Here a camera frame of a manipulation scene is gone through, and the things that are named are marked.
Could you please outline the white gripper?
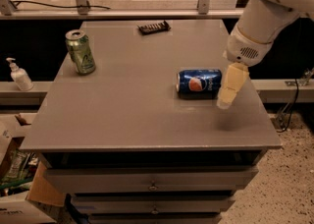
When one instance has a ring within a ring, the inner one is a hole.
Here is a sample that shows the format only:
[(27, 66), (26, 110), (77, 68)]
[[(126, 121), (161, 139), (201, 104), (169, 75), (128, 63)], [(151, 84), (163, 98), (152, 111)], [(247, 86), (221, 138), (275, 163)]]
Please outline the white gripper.
[(234, 27), (227, 40), (225, 57), (231, 62), (223, 74), (217, 106), (228, 109), (249, 78), (248, 67), (259, 64), (271, 49), (272, 43), (257, 43), (245, 37)]

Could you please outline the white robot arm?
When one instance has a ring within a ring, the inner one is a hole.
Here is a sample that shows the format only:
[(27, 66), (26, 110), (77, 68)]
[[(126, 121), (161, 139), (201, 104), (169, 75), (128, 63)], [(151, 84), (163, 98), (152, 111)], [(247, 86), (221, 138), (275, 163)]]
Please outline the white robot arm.
[(280, 32), (299, 18), (314, 18), (314, 0), (249, 0), (230, 33), (224, 57), (217, 106), (229, 108), (249, 78), (248, 69), (259, 64)]

